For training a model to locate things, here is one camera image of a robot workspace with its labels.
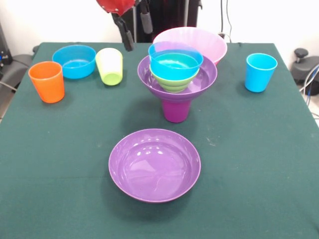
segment purple bowl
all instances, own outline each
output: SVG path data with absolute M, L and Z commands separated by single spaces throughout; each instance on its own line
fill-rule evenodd
M 164 203 L 189 191 L 200 174 L 194 145 L 166 129 L 144 129 L 124 137 L 113 148 L 109 171 L 127 195 L 148 203 Z
M 150 72 L 150 58 L 146 56 L 138 66 L 138 75 L 143 84 L 156 97 L 169 102 L 185 102 L 191 101 L 203 94 L 216 80 L 217 68 L 213 62 L 204 57 L 195 79 L 192 80 L 188 87 L 179 93 L 169 93 L 165 91 Z

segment lime green cup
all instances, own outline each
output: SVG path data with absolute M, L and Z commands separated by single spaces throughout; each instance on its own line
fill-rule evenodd
M 108 86 L 119 84 L 123 78 L 123 56 L 115 48 L 104 48 L 95 57 L 102 82 Z
M 170 93 L 178 93 L 183 90 L 185 90 L 189 83 L 196 77 L 199 70 L 192 76 L 184 80 L 166 80 L 161 77 L 158 77 L 152 72 L 151 66 L 150 66 L 151 74 L 155 77 L 155 79 L 158 81 L 159 85 L 162 86 L 164 90 Z

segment table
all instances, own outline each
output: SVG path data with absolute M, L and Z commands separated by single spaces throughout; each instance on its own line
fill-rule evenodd
M 67 44 L 41 44 L 33 63 Z M 149 44 L 86 44 L 121 50 L 123 81 L 106 87 L 95 70 L 48 105 L 25 75 L 0 124 L 1 239 L 318 237 L 319 130 L 274 44 L 229 44 L 216 83 L 179 124 L 138 79 Z M 260 94 L 243 85 L 254 52 L 278 60 Z M 152 127 L 184 135 L 201 157 L 196 185 L 170 203 L 136 201 L 108 173 L 115 144 Z

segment white wall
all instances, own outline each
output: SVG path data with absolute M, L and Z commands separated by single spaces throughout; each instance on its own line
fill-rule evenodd
M 219 32 L 220 1 L 202 3 L 198 27 Z M 273 42 L 287 65 L 297 47 L 319 55 L 318 9 L 318 0 L 229 0 L 232 40 Z M 13 54 L 31 53 L 44 41 L 121 41 L 111 15 L 96 0 L 0 0 L 0 22 Z
M 202 0 L 198 27 L 220 31 L 220 1 Z M 304 47 L 309 55 L 319 55 L 318 0 L 228 0 L 233 42 L 273 42 L 286 65 L 294 60 L 294 50 Z M 229 27 L 224 18 L 224 31 Z
M 0 0 L 0 22 L 13 55 L 41 42 L 121 42 L 96 0 Z

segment orange cup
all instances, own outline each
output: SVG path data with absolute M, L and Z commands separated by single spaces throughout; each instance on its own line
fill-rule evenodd
M 46 103 L 56 103 L 64 97 L 62 66 L 53 61 L 43 61 L 29 69 L 29 77 L 40 98 Z

